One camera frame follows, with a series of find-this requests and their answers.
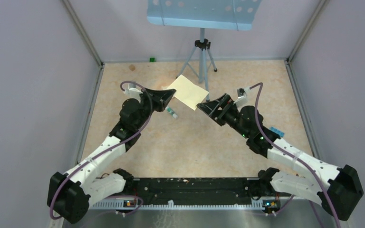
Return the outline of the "green white glue stick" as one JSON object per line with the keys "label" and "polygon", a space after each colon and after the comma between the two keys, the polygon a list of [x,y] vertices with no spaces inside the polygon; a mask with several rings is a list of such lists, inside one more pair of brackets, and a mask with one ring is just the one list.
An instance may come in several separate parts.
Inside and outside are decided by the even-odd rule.
{"label": "green white glue stick", "polygon": [[178,114],[169,106],[166,107],[166,111],[174,118],[177,119],[178,118]]}

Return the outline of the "cream letter paper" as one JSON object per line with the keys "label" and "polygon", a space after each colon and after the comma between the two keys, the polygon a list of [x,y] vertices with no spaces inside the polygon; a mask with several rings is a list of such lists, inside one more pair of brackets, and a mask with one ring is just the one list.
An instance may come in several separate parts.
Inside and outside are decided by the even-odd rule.
{"label": "cream letter paper", "polygon": [[209,94],[202,87],[194,84],[184,75],[178,76],[167,89],[175,89],[174,97],[192,110],[197,109],[197,104],[201,103]]}

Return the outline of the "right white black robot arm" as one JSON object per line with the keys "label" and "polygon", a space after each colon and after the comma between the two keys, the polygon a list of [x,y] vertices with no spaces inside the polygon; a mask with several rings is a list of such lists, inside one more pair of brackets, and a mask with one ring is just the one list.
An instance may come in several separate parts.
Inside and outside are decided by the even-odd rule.
{"label": "right white black robot arm", "polygon": [[263,126],[256,107],[238,108],[228,94],[198,103],[197,108],[220,126],[228,125],[246,139],[251,151],[290,167],[295,174],[275,168],[260,172],[260,191],[266,196],[289,193],[320,205],[341,221],[349,220],[364,194],[356,169],[348,164],[338,167],[321,161],[288,143]]}

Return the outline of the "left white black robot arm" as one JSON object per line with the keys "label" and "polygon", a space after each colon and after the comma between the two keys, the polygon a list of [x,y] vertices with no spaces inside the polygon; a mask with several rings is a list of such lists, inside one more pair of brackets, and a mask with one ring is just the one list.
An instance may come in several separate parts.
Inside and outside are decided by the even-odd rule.
{"label": "left white black robot arm", "polygon": [[119,121],[104,141],[75,167],[51,176],[47,205],[53,220],[63,218],[76,224],[95,203],[115,193],[128,196],[133,192],[133,183],[121,174],[97,177],[133,147],[153,112],[163,112],[176,89],[127,89],[125,93],[130,98],[123,102]]}

